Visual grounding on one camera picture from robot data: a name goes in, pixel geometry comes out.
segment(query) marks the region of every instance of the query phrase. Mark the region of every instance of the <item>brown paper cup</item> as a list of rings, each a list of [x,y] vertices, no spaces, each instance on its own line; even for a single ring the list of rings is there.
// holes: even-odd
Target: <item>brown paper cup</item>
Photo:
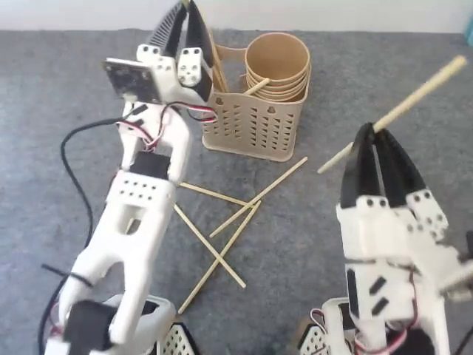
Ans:
[[[265,78],[270,86],[291,85],[307,75],[309,49],[288,33],[266,33],[255,38],[245,52],[248,74],[257,82]]]

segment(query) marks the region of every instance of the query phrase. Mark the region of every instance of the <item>black cable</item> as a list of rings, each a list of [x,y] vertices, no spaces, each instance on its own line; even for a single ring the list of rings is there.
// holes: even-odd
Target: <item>black cable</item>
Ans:
[[[47,265],[47,264],[41,264],[41,267],[44,270],[51,271],[53,274],[56,274],[56,275],[59,275],[59,276],[62,276],[62,277],[71,276],[73,279],[81,281],[88,288],[93,288],[94,287],[94,285],[90,281],[88,281],[87,278],[85,278],[84,276],[81,276],[79,274],[76,274],[75,272],[65,272],[65,271],[59,270],[58,268],[55,268],[54,266]]]
[[[87,219],[89,221],[89,228],[87,230],[87,236],[86,236],[86,241],[84,243],[84,248],[86,248],[90,240],[92,239],[92,232],[94,228],[94,216],[92,213],[92,207],[90,206],[89,199],[87,198],[84,189],[82,189],[82,186],[80,185],[79,181],[74,175],[74,172],[71,169],[71,166],[69,165],[69,162],[67,161],[67,156],[66,156],[66,145],[67,142],[70,141],[70,139],[76,135],[79,132],[87,131],[88,129],[92,129],[95,127],[99,126],[108,126],[111,124],[116,124],[120,121],[126,120],[130,115],[137,115],[139,113],[142,113],[148,109],[146,105],[141,105],[137,107],[136,109],[133,109],[130,113],[127,115],[124,115],[120,118],[109,118],[106,120],[101,120],[101,121],[96,121],[92,122],[90,124],[84,124],[83,126],[80,126],[78,128],[73,129],[71,132],[69,132],[66,137],[61,142],[61,160],[62,164],[64,165],[64,168],[66,169],[67,174],[69,175],[70,179],[72,180],[72,183],[74,184],[75,189],[77,190],[78,194],[81,196],[82,202],[84,202],[84,205],[86,207],[86,213],[87,213]],[[50,300],[46,304],[46,308],[43,311],[43,314],[41,316],[41,320],[39,323],[39,328],[38,328],[38,337],[37,337],[37,342],[38,342],[38,355],[44,355],[44,331],[46,328],[46,323],[47,320],[50,316],[52,307],[54,306],[56,299],[58,298],[59,292],[61,291],[62,287],[64,286],[64,283],[66,283],[67,278],[69,275],[66,275],[62,278],[54,292],[52,293]]]
[[[457,350],[452,355],[460,355],[463,352],[463,350],[465,350],[465,347],[470,341],[470,339],[472,338],[472,336],[473,336],[473,327],[471,327],[470,330],[466,332]]]

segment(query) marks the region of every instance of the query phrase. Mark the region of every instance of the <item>wire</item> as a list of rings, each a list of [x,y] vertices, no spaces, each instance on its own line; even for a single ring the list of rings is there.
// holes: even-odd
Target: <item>wire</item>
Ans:
[[[210,124],[212,122],[215,122],[215,117],[210,117],[210,118],[198,118],[194,115],[191,114],[191,110],[188,109],[187,110],[187,114],[189,115],[190,118],[192,118],[193,120],[196,120],[197,122],[202,122],[204,124]]]
[[[54,266],[47,265],[47,264],[41,264],[41,267],[45,270],[51,271],[53,274],[56,274],[62,277],[71,276],[72,278],[81,281],[88,288],[94,287],[94,285],[90,281],[88,281],[88,279],[86,279],[84,276],[76,274],[75,272],[65,272],[65,271],[59,270],[58,268],[55,268]]]
[[[320,323],[317,319],[314,318],[314,316],[313,316],[314,314],[317,314],[322,318],[322,323],[323,324]],[[324,324],[324,322],[325,322],[324,312],[319,308],[312,308],[310,310],[309,316],[310,316],[310,320],[312,320],[312,322],[314,322],[322,330],[322,333],[327,334],[327,329],[325,328],[325,324]]]
[[[186,102],[182,102],[182,101],[172,101],[172,102],[170,102],[169,104],[164,106],[163,112],[165,112],[168,107],[172,107],[172,106],[185,107],[188,110],[189,117],[191,117],[193,120],[196,120],[197,122],[200,122],[200,123],[207,124],[207,123],[215,122],[215,120],[217,119],[217,113],[215,112],[215,110],[213,108],[211,108],[209,106],[199,106],[199,105],[187,104]],[[196,116],[193,116],[189,112],[189,110],[198,111],[198,112],[205,112],[205,113],[211,113],[213,116],[210,117],[210,118],[198,118]]]
[[[408,324],[407,327],[405,327],[402,332],[390,343],[388,344],[387,347],[374,350],[374,351],[368,351],[358,340],[357,335],[355,335],[355,355],[359,355],[358,350],[362,351],[363,353],[367,355],[379,355],[383,353],[388,353],[391,354],[392,352],[396,351],[398,348],[400,348],[401,345],[404,344],[404,342],[407,339],[407,333],[408,331],[415,327],[418,322],[419,322],[419,308],[418,308],[418,299],[417,299],[417,290],[415,287],[414,283],[414,269],[411,268],[411,272],[409,275],[409,282],[412,284],[412,287],[414,289],[414,299],[412,300],[412,308],[414,311],[414,318],[412,319],[411,323]]]
[[[465,350],[465,347],[469,343],[472,336],[473,336],[473,327],[471,327],[470,330],[466,332],[457,350],[455,350],[455,352],[452,355],[461,355],[461,353],[463,353],[463,350]]]
[[[101,121],[96,121],[92,122],[90,124],[84,124],[83,126],[74,128],[71,132],[69,132],[66,137],[61,142],[61,160],[62,164],[64,165],[64,168],[66,169],[67,174],[69,175],[72,183],[74,184],[75,189],[77,190],[79,196],[82,199],[82,202],[84,203],[84,206],[86,208],[86,215],[87,215],[87,220],[89,221],[89,227],[87,229],[87,234],[86,234],[86,241],[84,243],[84,248],[86,248],[90,240],[92,239],[92,232],[94,228],[94,216],[92,213],[92,207],[90,206],[90,202],[82,189],[82,186],[80,185],[79,181],[74,175],[74,172],[71,169],[71,166],[69,165],[69,162],[67,161],[67,156],[66,156],[66,145],[67,142],[70,141],[72,137],[74,137],[77,133],[87,131],[88,129],[92,129],[95,127],[99,126],[108,126],[111,124],[116,124],[118,122],[126,120],[130,115],[137,115],[138,113],[143,112],[146,110],[148,107],[146,105],[139,106],[136,109],[133,109],[130,111],[128,114],[120,117],[120,118],[110,118],[106,120],[101,120]],[[44,354],[44,331],[46,328],[46,323],[48,318],[50,317],[52,307],[56,303],[56,299],[58,298],[59,292],[61,292],[62,287],[64,286],[64,283],[66,283],[67,278],[69,275],[63,276],[62,280],[59,282],[59,284],[56,286],[55,290],[51,294],[50,300],[46,304],[46,308],[43,311],[43,314],[41,315],[41,319],[39,322],[39,327],[38,327],[38,336],[37,336],[37,343],[38,343],[38,355],[43,355]]]

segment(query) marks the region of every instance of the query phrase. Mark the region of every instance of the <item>red wire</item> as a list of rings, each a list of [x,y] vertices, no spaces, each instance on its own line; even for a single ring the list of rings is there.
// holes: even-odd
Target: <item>red wire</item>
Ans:
[[[131,128],[137,129],[138,131],[140,131],[141,133],[143,133],[145,135],[147,140],[149,140],[149,141],[153,140],[153,137],[146,130],[141,128],[141,126],[138,126],[137,124],[134,124],[133,122],[122,121],[122,122],[120,122],[120,124],[124,124],[125,126],[130,126]]]

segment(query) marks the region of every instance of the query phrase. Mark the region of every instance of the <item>perforated panel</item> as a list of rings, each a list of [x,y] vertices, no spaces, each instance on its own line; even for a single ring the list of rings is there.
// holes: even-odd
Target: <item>perforated panel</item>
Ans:
[[[120,171],[113,180],[107,201],[145,208],[165,205],[172,190],[172,184],[166,180]]]
[[[312,325],[302,342],[299,355],[330,355],[330,349],[325,344],[325,334],[317,325]]]
[[[174,324],[163,344],[163,355],[194,355],[183,327]]]

